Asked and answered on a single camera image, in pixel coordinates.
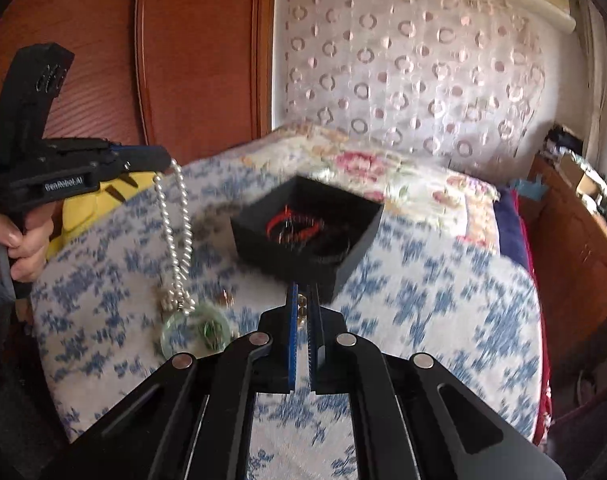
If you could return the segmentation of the person's left hand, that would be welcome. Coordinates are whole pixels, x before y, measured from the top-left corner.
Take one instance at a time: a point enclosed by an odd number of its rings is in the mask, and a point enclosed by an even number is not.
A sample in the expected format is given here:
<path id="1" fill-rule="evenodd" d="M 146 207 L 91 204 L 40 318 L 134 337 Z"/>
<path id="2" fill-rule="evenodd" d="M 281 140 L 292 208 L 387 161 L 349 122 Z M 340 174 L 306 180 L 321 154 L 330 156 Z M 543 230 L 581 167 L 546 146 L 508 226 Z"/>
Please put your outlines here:
<path id="1" fill-rule="evenodd" d="M 46 204 L 30 211 L 24 217 L 22 229 L 0 214 L 0 244 L 7 248 L 8 257 L 15 261 L 10 268 L 13 280 L 31 283 L 43 271 L 56 208 L 56 204 Z"/>

